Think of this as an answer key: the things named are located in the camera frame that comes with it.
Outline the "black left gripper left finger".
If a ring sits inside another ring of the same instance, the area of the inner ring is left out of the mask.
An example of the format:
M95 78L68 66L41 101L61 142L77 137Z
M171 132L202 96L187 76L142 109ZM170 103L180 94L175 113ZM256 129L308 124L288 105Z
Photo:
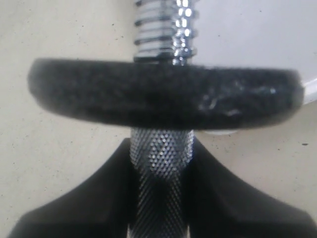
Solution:
M125 238L132 165L125 138L87 180L23 215L10 238Z

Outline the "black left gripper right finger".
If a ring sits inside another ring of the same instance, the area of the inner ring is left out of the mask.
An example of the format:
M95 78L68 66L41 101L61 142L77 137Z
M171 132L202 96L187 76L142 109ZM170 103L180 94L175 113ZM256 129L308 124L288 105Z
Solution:
M311 216L256 189L222 165L198 140L184 185L193 238L315 238Z

